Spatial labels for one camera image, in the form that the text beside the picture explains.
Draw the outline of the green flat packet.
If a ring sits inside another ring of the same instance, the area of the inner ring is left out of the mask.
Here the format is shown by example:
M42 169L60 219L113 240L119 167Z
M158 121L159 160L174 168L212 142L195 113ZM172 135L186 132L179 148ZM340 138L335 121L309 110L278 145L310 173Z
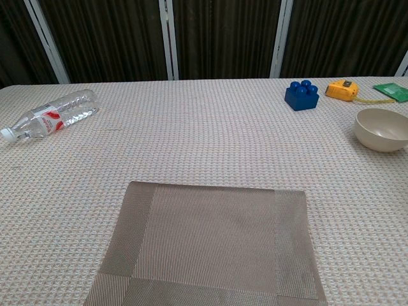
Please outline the green flat packet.
M396 83L378 84L374 85L373 88L396 102L408 102L408 89Z

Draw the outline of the pink white woven tablecloth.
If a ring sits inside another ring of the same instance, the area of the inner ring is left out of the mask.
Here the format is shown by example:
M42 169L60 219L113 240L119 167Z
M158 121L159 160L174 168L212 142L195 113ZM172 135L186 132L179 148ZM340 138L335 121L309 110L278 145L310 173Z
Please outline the pink white woven tablecloth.
M0 306L82 305L134 180L301 190L328 303L408 306L408 149L361 145L360 105L293 111L289 83L89 84L92 117L0 136Z

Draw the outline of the yellow tape measure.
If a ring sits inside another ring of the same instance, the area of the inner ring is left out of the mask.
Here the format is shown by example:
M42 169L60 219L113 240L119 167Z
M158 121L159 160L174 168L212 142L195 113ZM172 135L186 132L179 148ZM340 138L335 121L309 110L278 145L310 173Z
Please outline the yellow tape measure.
M348 80L338 80L331 82L325 91L329 98L345 102L357 102L363 104L388 104L394 103L394 99L363 99L358 96L360 87L356 82Z

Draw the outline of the clear plastic water bottle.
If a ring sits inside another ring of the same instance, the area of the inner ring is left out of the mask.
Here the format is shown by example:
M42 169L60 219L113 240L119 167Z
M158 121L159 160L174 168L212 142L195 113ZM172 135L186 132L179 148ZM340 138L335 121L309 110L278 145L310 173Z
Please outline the clear plastic water bottle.
M44 138L90 117L98 110L98 96L94 91L84 89L29 110L17 123L0 130L0 134L10 143Z

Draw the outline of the blue toy building block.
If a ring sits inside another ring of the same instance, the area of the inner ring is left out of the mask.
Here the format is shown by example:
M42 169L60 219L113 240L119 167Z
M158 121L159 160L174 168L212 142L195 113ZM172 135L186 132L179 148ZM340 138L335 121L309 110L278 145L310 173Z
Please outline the blue toy building block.
M319 100L318 88L310 80L291 82L284 100L294 111L313 109Z

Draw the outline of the white screen frame post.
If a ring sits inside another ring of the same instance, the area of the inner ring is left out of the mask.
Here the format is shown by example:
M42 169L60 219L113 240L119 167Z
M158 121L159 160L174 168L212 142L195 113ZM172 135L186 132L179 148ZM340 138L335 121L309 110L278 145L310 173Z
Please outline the white screen frame post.
M70 84L68 73L38 0L23 0L41 44L60 84Z
M279 19L273 46L272 61L270 66L270 78L279 78L284 58L286 40L294 0L281 0Z
M168 80L179 80L173 0L158 0Z
M397 69L397 71L395 73L395 76L396 77L397 76L398 77L400 77L400 76L404 77L405 74L407 73L407 71L408 71L408 51L406 51L400 65L399 65L399 67L398 67L398 69Z

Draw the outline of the beige bowl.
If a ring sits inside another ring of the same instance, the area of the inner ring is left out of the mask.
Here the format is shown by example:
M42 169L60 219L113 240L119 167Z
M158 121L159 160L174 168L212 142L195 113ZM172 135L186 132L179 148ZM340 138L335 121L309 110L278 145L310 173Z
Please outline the beige bowl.
M354 134L371 150L394 152L408 146L408 117L391 110L367 108L357 113Z

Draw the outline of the dark pleated screen panel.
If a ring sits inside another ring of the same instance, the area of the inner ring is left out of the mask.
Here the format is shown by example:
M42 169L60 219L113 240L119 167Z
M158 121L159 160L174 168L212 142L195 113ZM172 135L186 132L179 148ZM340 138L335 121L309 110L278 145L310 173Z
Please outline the dark pleated screen panel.
M181 80L268 78L282 0L172 0Z
M0 0L0 89L57 82L24 0Z
M72 83L168 78L159 0L38 0Z
M293 0L280 77L390 77L407 51L408 0Z

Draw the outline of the brown woven placemat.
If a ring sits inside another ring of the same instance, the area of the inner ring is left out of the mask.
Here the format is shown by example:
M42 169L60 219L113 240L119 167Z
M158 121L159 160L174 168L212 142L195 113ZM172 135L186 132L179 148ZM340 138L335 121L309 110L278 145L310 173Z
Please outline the brown woven placemat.
M327 306L305 193L131 182L84 306Z

